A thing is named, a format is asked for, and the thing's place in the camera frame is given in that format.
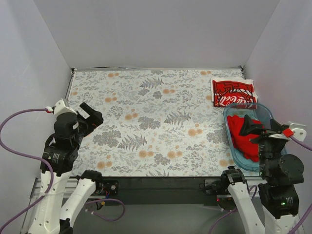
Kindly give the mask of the white t-shirt red print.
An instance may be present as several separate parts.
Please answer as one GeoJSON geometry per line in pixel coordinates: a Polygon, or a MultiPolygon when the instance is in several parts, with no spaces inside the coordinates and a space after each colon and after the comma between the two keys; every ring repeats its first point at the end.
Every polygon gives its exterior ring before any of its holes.
{"type": "Polygon", "coordinates": [[[230,104],[257,103],[254,81],[240,78],[212,78],[211,95],[214,107],[226,107],[230,104]]]}

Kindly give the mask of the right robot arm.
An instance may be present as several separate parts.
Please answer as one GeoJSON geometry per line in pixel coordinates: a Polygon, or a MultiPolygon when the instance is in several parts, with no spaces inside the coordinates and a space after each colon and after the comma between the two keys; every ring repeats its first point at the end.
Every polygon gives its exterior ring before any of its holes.
{"type": "Polygon", "coordinates": [[[255,210],[248,183],[240,169],[229,167],[221,175],[220,187],[230,194],[239,212],[247,234],[293,234],[300,227],[296,221],[299,197],[295,185],[304,182],[303,162],[293,154],[281,151],[289,140],[302,142],[306,137],[304,126],[295,123],[279,124],[270,120],[270,128],[255,123],[248,115],[239,132],[241,136],[254,134],[250,142],[258,145],[259,175],[266,183],[258,184],[258,193],[265,215],[265,223],[255,210]]]}

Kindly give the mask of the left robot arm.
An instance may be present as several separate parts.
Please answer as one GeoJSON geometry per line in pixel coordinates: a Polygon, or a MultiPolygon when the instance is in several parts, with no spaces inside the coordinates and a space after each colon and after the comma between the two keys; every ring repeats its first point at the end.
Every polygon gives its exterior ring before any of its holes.
{"type": "Polygon", "coordinates": [[[90,195],[103,191],[101,173],[86,170],[64,203],[66,185],[78,157],[82,140],[103,123],[101,112],[83,102],[80,108],[88,117],[68,107],[64,100],[48,108],[56,116],[54,133],[46,140],[40,165],[40,192],[29,234],[71,234],[77,215],[90,195]]]}

